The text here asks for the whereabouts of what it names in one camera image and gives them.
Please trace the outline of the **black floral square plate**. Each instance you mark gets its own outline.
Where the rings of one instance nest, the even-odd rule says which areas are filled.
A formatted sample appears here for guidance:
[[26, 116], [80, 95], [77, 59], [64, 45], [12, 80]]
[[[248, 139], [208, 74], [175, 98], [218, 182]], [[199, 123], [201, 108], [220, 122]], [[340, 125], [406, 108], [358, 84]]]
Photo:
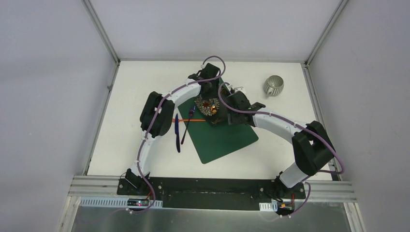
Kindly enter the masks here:
[[227, 108], [221, 103], [218, 96], [207, 99], [197, 96], [194, 98], [194, 103], [205, 120], [211, 125], [218, 125], [228, 121]]

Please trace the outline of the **purple metallic fork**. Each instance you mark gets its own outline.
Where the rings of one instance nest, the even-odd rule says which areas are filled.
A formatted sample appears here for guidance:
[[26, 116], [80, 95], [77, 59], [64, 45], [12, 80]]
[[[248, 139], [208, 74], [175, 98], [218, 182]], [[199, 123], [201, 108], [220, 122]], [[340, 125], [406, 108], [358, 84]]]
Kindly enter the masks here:
[[196, 109], [196, 106], [195, 106], [195, 105], [193, 105], [193, 106], [189, 109], [188, 122], [187, 122], [187, 124], [186, 124], [186, 129], [185, 129], [185, 131], [184, 131], [184, 134], [183, 134], [183, 137], [182, 137], [182, 140], [181, 140], [181, 144], [184, 144], [185, 137], [186, 137], [186, 134], [187, 134], [187, 131], [188, 131], [188, 126], [189, 126], [189, 124], [190, 124], [190, 120], [192, 119], [192, 117], [193, 117], [193, 115], [194, 115], [194, 113], [195, 113], [195, 109]]

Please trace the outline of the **grey ribbed mug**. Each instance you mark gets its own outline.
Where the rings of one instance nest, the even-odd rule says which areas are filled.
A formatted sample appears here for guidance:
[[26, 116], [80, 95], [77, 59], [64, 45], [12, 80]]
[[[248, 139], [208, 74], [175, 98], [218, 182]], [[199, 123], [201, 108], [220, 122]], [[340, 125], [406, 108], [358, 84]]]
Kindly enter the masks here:
[[268, 77], [263, 84], [263, 90], [268, 97], [279, 95], [283, 89], [284, 80], [278, 75]]

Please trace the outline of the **orange plastic fork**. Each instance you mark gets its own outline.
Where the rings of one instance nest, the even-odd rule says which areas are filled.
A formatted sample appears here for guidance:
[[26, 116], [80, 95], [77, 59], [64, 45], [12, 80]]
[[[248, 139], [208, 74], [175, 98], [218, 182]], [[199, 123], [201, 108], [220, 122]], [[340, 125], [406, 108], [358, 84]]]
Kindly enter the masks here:
[[192, 122], [205, 122], [205, 119], [178, 119], [178, 123], [179, 122], [188, 122], [188, 121], [192, 121]]

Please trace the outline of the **blue plastic knife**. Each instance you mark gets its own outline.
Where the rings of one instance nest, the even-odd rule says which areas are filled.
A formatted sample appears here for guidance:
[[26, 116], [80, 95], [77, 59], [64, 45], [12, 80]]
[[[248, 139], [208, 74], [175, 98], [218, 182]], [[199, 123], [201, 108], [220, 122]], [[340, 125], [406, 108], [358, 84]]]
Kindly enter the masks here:
[[178, 118], [178, 114], [175, 115], [175, 135], [176, 135], [176, 149], [177, 152], [180, 153], [181, 149], [180, 149], [180, 137], [179, 137], [179, 118]]

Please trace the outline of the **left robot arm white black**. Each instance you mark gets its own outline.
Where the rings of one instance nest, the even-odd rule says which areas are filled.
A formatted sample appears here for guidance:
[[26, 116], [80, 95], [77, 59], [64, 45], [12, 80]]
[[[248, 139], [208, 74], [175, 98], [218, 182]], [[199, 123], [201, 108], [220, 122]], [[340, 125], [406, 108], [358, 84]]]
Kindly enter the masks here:
[[153, 191], [147, 179], [150, 171], [146, 163], [152, 146], [171, 128], [174, 110], [192, 97], [217, 90], [226, 71], [225, 62], [222, 65], [223, 69], [220, 69], [203, 61], [201, 69], [188, 76], [181, 86], [165, 95], [155, 91], [149, 94], [140, 116], [141, 143], [133, 164], [125, 174], [129, 189], [135, 195], [143, 195], [147, 189]]

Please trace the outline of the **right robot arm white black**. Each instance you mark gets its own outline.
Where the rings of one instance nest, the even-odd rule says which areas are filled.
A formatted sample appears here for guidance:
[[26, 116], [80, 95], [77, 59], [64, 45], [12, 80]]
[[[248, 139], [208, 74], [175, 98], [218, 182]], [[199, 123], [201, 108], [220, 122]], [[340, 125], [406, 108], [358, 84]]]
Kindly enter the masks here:
[[323, 125], [318, 121], [299, 123], [274, 113], [264, 104], [250, 104], [241, 91], [221, 99], [228, 109], [230, 124], [247, 124], [269, 131], [289, 142], [293, 147], [294, 163], [279, 174], [274, 185], [277, 196], [287, 198], [293, 193], [294, 186], [316, 173], [337, 153]]

